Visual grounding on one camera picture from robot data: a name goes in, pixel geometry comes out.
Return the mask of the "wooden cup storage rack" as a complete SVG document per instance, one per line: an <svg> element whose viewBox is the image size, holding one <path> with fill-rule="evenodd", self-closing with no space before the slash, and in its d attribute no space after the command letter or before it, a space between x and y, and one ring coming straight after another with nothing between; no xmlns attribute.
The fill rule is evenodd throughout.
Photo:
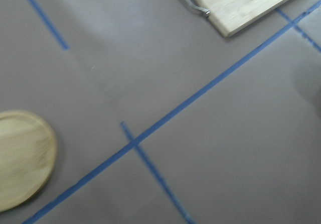
<svg viewBox="0 0 321 224"><path fill-rule="evenodd" d="M55 132L42 117L25 110L1 113L1 212L36 195L57 160Z"/></svg>

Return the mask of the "bamboo cutting board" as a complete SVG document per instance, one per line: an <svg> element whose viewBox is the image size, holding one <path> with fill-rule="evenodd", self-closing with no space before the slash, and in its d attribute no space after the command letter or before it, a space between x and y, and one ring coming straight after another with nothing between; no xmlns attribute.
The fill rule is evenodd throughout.
<svg viewBox="0 0 321 224"><path fill-rule="evenodd" d="M238 33L288 0L184 0L225 38Z"/></svg>

